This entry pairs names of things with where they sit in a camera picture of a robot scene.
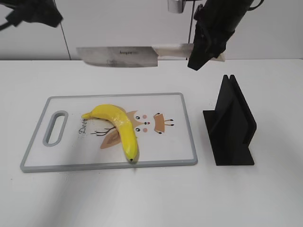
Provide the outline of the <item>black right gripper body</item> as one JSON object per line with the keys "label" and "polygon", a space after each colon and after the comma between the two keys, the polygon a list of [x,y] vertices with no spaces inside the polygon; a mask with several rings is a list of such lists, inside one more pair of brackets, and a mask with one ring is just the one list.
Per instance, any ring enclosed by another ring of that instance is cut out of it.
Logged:
{"label": "black right gripper body", "polygon": [[189,68],[198,71],[226,50],[226,44],[234,34],[234,30],[229,30],[224,22],[227,3],[226,0],[208,0],[197,7],[194,13],[194,46],[187,64]]}

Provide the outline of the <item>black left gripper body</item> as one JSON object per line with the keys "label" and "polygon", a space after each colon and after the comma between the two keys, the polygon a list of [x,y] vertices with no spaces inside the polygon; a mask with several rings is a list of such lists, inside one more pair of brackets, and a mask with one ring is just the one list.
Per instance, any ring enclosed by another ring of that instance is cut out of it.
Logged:
{"label": "black left gripper body", "polygon": [[1,30],[17,27],[21,22],[58,27],[63,21],[53,0],[2,0],[0,4],[12,9],[5,17],[6,23],[0,26]]}

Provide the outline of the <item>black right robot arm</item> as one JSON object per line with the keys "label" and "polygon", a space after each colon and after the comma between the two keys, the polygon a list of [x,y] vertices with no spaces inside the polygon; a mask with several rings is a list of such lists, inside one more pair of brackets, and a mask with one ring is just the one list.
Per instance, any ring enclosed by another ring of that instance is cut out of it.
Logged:
{"label": "black right robot arm", "polygon": [[218,58],[252,3],[251,0],[208,0],[200,4],[194,14],[194,47],[187,66],[199,70],[212,58]]}

